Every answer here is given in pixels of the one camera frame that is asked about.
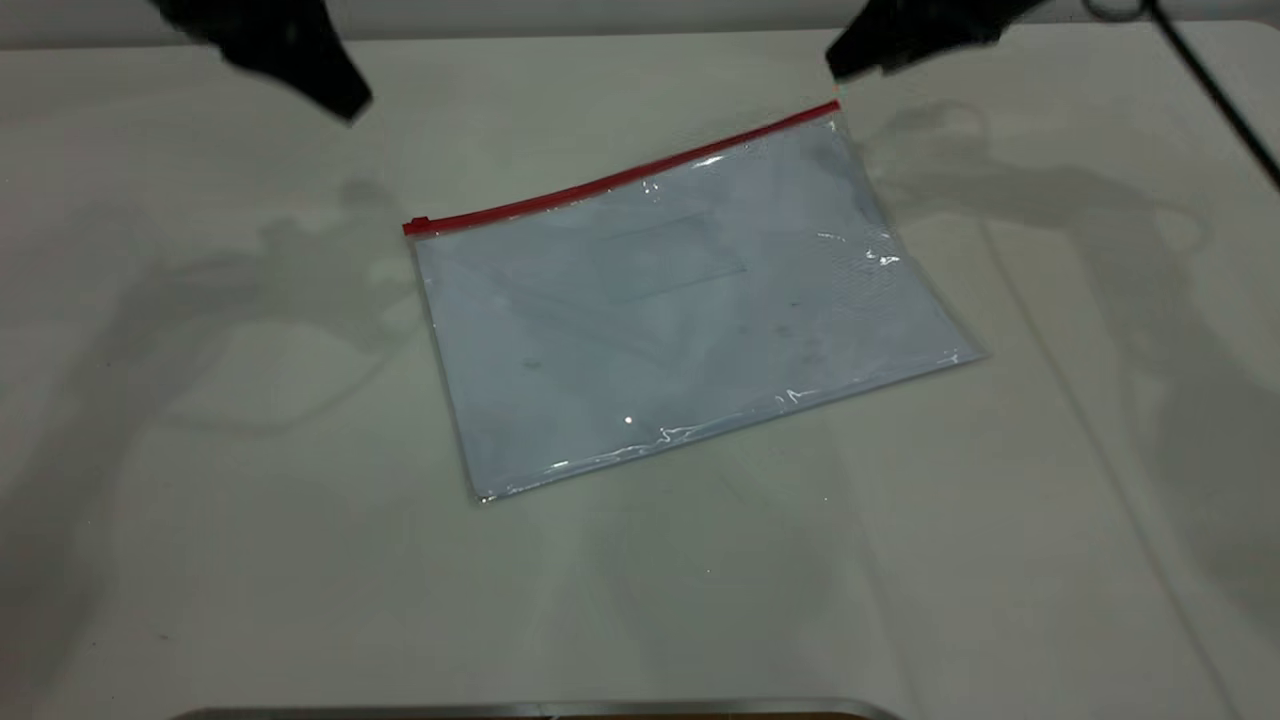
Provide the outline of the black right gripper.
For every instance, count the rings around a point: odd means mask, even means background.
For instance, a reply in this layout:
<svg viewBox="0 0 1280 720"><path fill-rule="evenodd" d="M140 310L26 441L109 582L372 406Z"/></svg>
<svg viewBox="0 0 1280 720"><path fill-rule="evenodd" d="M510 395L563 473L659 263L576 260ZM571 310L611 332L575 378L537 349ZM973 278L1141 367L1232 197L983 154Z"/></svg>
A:
<svg viewBox="0 0 1280 720"><path fill-rule="evenodd" d="M826 50L836 83L892 76L960 51L995 46L1039 1L873 1Z"/></svg>

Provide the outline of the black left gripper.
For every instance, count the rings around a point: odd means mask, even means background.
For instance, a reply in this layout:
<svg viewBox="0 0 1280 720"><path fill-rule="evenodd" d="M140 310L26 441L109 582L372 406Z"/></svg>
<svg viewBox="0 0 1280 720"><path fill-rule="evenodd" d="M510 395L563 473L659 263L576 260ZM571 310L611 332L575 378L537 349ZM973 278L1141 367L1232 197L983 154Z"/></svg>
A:
<svg viewBox="0 0 1280 720"><path fill-rule="evenodd" d="M233 56L232 65L276 82L352 124L372 104L372 91L340 41L324 1L151 1L175 31L220 50L302 53L303 56Z"/></svg>

